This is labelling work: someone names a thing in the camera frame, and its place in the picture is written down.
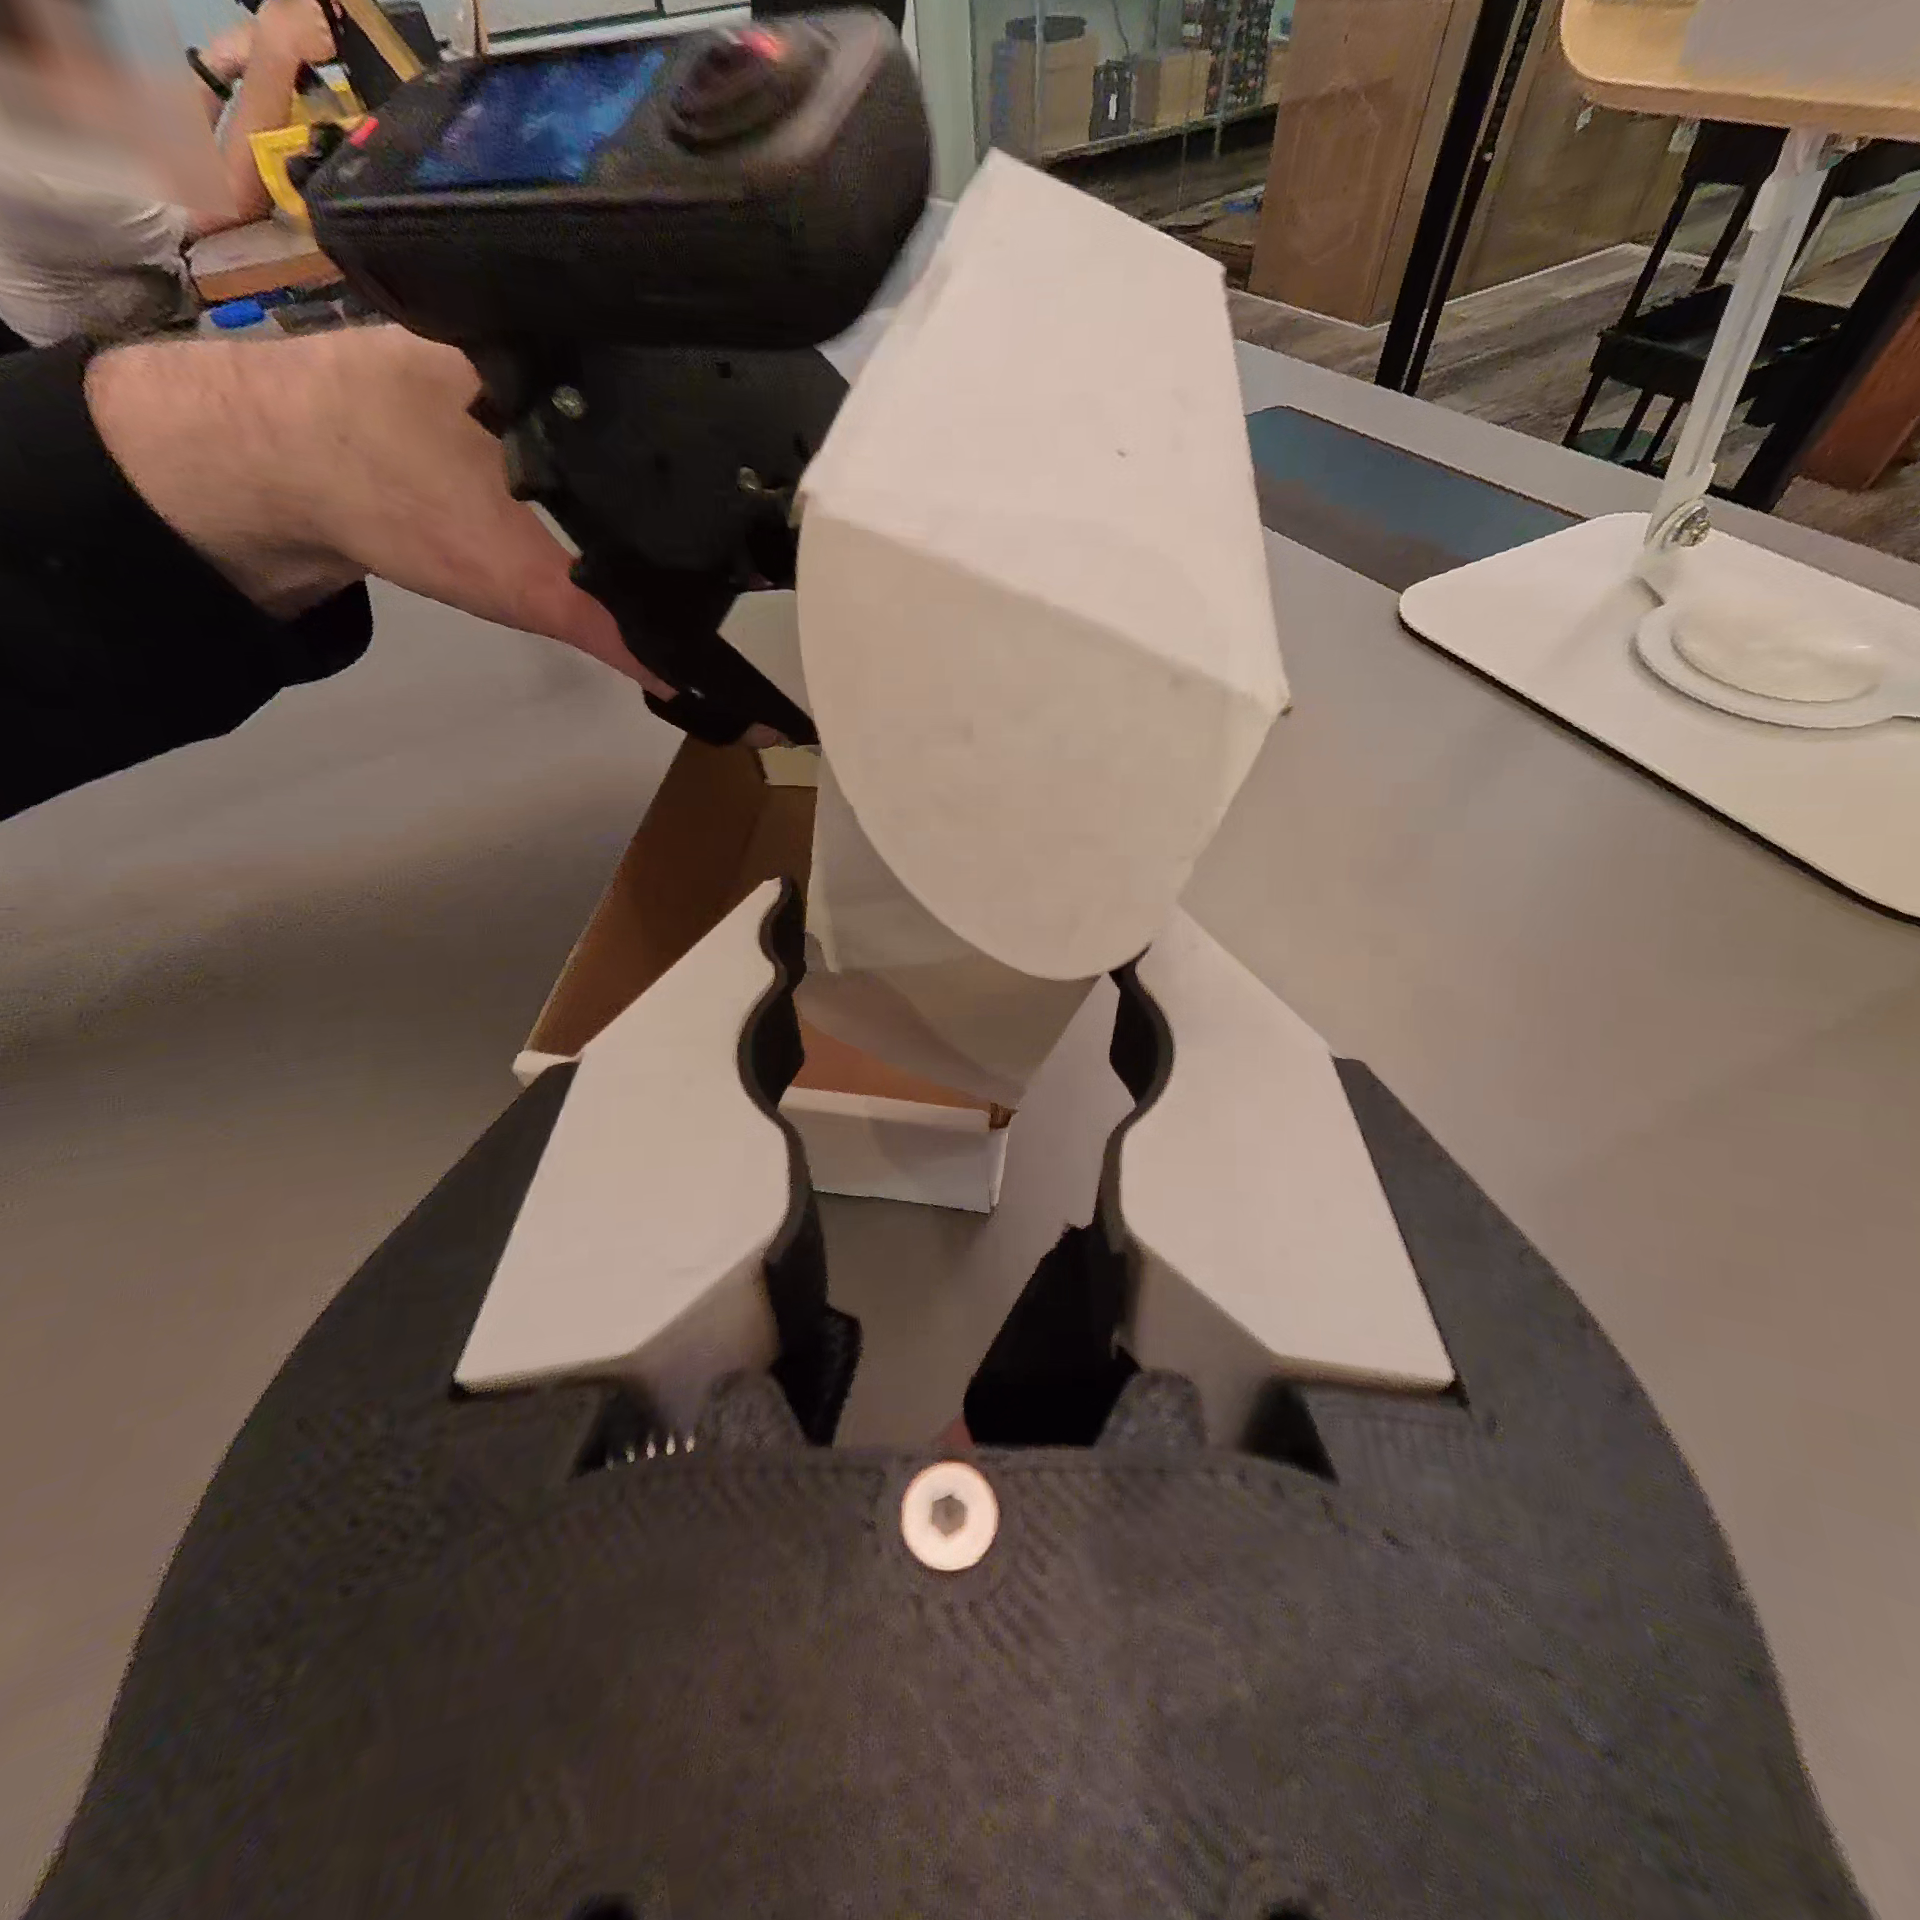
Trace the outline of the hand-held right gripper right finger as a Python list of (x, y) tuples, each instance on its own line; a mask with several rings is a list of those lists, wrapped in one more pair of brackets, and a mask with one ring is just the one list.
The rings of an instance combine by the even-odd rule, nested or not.
[(1185, 910), (1115, 973), (1132, 1109), (1095, 1201), (1113, 1345), (1252, 1449), (1287, 1389), (1444, 1396), (1456, 1364), (1327, 1041)]

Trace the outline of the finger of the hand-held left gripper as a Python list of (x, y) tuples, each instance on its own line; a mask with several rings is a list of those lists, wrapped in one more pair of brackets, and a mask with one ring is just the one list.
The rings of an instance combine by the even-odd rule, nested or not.
[(801, 657), (801, 600), (793, 589), (760, 588), (744, 592), (719, 638), (776, 685), (782, 702), (812, 723), (812, 702)]

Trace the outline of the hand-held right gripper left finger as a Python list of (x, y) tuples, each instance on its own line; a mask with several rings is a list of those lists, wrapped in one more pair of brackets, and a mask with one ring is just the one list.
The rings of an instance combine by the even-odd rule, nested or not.
[(590, 1041), (454, 1382), (590, 1382), (696, 1424), (764, 1371), (824, 1394), (826, 1249), (782, 1097), (802, 1062), (804, 910), (766, 881)]

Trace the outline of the white cardboard box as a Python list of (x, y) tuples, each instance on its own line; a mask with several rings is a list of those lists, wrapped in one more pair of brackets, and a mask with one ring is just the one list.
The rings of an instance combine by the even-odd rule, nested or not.
[(828, 1193), (1067, 1186), (1107, 973), (1178, 910), (1289, 704), (1217, 264), (982, 163), (801, 490), (824, 746), (680, 746), (515, 1069), (577, 1059), (766, 881), (804, 893)]

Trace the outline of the person's left hand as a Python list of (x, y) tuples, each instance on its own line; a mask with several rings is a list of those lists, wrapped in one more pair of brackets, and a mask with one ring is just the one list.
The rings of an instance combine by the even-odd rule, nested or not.
[(272, 448), (294, 459), (281, 509), (297, 550), (518, 634), (559, 641), (644, 692), (673, 688), (633, 659), (571, 555), (507, 486), (473, 418), (479, 372), (454, 347), (353, 328), (280, 349), (270, 397), (290, 404)]

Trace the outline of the storage shelf with boxes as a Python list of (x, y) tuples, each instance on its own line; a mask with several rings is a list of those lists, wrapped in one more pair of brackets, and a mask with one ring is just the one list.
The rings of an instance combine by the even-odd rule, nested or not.
[(977, 141), (1024, 161), (1222, 144), (1280, 105), (1294, 2), (975, 2)]

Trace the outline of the dark blue desk mat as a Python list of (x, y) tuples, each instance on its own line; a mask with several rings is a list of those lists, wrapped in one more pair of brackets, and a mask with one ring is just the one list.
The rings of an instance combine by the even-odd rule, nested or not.
[(1297, 408), (1248, 413), (1247, 438), (1266, 532), (1393, 592), (1577, 523), (1539, 499)]

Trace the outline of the wooden cabinet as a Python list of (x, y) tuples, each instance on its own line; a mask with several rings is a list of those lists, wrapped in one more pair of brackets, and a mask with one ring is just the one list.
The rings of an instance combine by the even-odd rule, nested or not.
[(1479, 22), (1479, 2), (1299, 2), (1248, 291), (1387, 320)]

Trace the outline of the black chair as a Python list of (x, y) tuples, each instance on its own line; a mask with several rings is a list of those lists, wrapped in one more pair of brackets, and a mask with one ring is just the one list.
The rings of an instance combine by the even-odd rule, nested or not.
[[(1647, 474), (1666, 469), (1676, 418), (1697, 396), (1732, 284), (1722, 268), (1738, 246), (1746, 217), (1782, 157), (1785, 132), (1704, 121), (1697, 128), (1682, 182), (1659, 228), (1640, 282), (1619, 320), (1598, 336), (1592, 378), (1579, 396), (1564, 444), (1610, 465)], [(1650, 286), (1699, 190), (1731, 185), (1736, 211), (1694, 286), (1652, 302)], [(1769, 512), (1802, 474), (1820, 435), (1874, 365), (1882, 347), (1915, 307), (1918, 214), (1906, 214), (1882, 264), (1850, 305), (1782, 292), (1766, 325), (1758, 356), (1738, 408), (1750, 425), (1767, 429), (1732, 484), (1712, 492), (1743, 507)]]

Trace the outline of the black metal post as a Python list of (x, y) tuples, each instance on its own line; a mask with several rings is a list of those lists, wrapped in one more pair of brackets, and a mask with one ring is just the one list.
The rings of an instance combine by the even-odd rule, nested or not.
[(1466, 256), (1545, 2), (1479, 5), (1390, 315), (1376, 384), (1416, 396)]

